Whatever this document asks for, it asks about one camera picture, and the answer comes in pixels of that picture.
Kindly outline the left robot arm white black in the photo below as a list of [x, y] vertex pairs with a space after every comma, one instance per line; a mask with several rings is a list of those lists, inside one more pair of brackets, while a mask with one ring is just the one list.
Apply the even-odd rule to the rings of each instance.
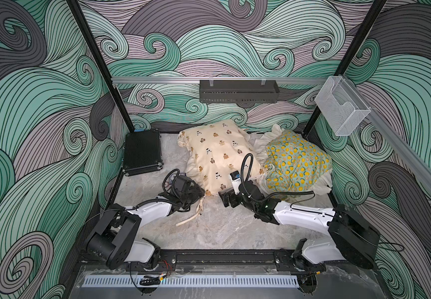
[[139, 228], [176, 212], [190, 211], [204, 195], [205, 190], [194, 180], [178, 173], [170, 187], [164, 188], [155, 198], [130, 208], [114, 204], [107, 209], [83, 242], [83, 250], [111, 270], [129, 263], [155, 269], [161, 248], [148, 239], [137, 241]]

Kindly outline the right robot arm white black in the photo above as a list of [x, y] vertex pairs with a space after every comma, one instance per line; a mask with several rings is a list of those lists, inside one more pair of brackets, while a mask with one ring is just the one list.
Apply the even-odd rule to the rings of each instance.
[[347, 261], [359, 268], [371, 270], [380, 241], [379, 231], [353, 208], [343, 204], [335, 208], [311, 208], [301, 201], [288, 203], [282, 197], [303, 196], [312, 192], [275, 192], [263, 195], [251, 181], [237, 189], [219, 192], [225, 207], [244, 206], [254, 218], [275, 225], [294, 225], [321, 233], [324, 238], [302, 239], [291, 255], [294, 266], [305, 272], [322, 270], [327, 262]]

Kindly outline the green lemon print pillow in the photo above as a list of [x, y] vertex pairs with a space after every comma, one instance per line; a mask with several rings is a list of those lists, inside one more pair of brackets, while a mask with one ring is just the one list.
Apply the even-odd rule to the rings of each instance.
[[257, 180], [264, 193], [331, 192], [332, 157], [301, 134], [274, 125], [254, 142], [264, 174]]

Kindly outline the cream animal print pillow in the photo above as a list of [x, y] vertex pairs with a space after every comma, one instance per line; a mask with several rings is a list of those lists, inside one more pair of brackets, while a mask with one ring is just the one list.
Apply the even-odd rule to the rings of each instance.
[[203, 188], [205, 197], [231, 188], [229, 175], [242, 169], [247, 154], [255, 154], [250, 135], [232, 120], [185, 129], [177, 142], [190, 154], [185, 173]]

